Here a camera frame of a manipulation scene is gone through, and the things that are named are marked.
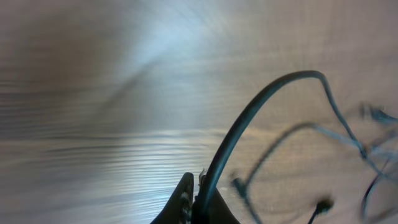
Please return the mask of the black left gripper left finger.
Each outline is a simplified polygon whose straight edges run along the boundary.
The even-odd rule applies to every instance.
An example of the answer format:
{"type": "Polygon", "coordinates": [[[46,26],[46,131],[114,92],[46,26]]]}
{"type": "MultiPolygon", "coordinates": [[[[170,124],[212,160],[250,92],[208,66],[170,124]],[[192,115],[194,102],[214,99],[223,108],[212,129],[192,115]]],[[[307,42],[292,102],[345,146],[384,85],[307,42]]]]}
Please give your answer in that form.
{"type": "Polygon", "coordinates": [[[184,173],[165,207],[151,224],[186,224],[191,223],[194,175],[184,173]]]}

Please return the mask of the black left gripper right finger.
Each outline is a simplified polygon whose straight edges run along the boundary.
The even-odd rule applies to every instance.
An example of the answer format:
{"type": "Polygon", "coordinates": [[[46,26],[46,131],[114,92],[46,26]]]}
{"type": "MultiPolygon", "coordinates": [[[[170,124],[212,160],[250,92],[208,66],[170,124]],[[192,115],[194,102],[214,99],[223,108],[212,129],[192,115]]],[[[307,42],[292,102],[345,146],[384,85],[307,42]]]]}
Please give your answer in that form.
{"type": "Polygon", "coordinates": [[[198,216],[198,222],[204,224],[239,224],[218,189],[215,189],[206,214],[198,216]]]}

